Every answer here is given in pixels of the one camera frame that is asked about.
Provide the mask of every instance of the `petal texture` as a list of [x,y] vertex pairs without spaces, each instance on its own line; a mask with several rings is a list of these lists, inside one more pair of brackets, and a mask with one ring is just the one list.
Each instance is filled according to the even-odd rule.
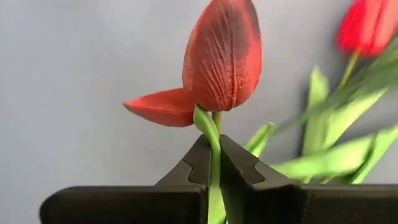
[[251,96],[261,68],[261,33],[251,0],[212,0],[188,41],[184,89],[203,109],[228,111]]

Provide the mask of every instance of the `flower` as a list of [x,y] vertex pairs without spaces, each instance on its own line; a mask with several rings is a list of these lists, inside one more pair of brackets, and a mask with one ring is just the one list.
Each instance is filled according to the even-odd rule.
[[193,124],[195,102],[183,88],[142,96],[123,105],[135,115],[164,126],[185,127]]
[[343,18],[339,46],[362,56],[377,56],[391,40],[397,24],[397,0],[355,0]]
[[257,87],[261,33],[251,0],[212,0],[185,51],[183,87],[204,110],[229,111]]

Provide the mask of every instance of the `leaf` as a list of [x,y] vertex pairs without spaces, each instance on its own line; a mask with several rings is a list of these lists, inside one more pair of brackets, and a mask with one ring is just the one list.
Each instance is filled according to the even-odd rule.
[[267,144],[269,136],[274,131],[274,127],[274,123],[271,122],[264,125],[254,134],[244,148],[252,155],[259,157]]
[[171,127],[193,124],[194,100],[183,88],[160,91],[123,103],[127,110],[148,121]]
[[[310,110],[315,105],[323,103],[329,95],[329,84],[318,67],[312,70],[310,79],[310,91],[308,94],[307,109]],[[318,116],[312,116],[308,119],[305,128],[305,137],[303,143],[304,156],[315,154],[325,150],[324,142],[328,135],[328,119],[330,111],[324,111]]]
[[390,148],[392,143],[398,138],[398,125],[391,129],[380,131],[372,144],[368,158],[365,163],[351,175],[340,179],[342,184],[360,184],[370,172],[370,170],[381,159],[384,153]]
[[193,120],[195,126],[207,137],[212,148],[208,223],[222,223],[226,212],[220,188],[221,146],[217,127],[210,115],[197,105],[193,113]]
[[335,110],[331,114],[328,126],[328,134],[326,136],[323,147],[328,149],[340,138],[341,135],[373,104],[386,92],[382,90],[368,95],[367,97],[358,98],[343,108]]
[[340,144],[327,152],[299,157],[271,167],[291,179],[349,174],[365,162],[373,137],[374,134],[371,134]]
[[279,134],[296,124],[302,124],[310,117],[318,116],[324,111],[344,108],[357,99],[363,99],[384,90],[396,90],[398,88],[397,41],[396,37],[380,57],[359,71],[343,88],[334,91],[324,103],[320,103],[310,110],[306,110],[297,118],[280,125],[274,134]]

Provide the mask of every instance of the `open petal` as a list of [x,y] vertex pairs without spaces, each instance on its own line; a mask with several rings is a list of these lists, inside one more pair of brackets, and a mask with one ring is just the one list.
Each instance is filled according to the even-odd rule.
[[185,127],[193,124],[195,102],[183,88],[142,96],[123,105],[130,112],[164,126]]

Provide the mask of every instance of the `tulip bud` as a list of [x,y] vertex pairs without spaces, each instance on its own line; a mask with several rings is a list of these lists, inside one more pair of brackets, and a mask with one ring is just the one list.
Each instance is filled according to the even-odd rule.
[[356,0],[343,18],[339,46],[362,56],[377,56],[391,40],[397,24],[397,0]]
[[251,96],[261,63],[261,33],[251,0],[212,0],[190,35],[183,87],[203,109],[229,111]]

